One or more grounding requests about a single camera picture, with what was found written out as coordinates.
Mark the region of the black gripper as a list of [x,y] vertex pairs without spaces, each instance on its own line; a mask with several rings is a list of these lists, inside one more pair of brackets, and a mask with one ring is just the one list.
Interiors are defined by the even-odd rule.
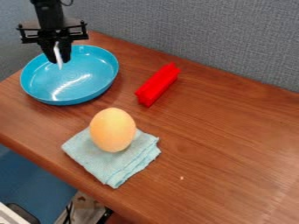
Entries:
[[86,23],[76,18],[65,18],[61,27],[50,29],[41,28],[37,20],[26,21],[17,25],[16,30],[20,32],[20,39],[24,44],[40,42],[42,53],[53,64],[57,63],[53,41],[60,41],[61,61],[68,63],[70,60],[70,41],[89,38]]

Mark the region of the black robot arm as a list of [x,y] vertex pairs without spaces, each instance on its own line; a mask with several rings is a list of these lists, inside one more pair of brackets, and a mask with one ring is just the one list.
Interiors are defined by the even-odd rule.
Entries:
[[46,59],[56,64],[53,47],[58,47],[61,62],[70,61],[70,44],[76,40],[89,38],[86,32],[86,23],[74,18],[66,18],[62,13],[62,7],[70,6],[61,0],[30,0],[34,8],[37,20],[20,23],[16,30],[20,32],[20,39],[24,44],[36,43]]

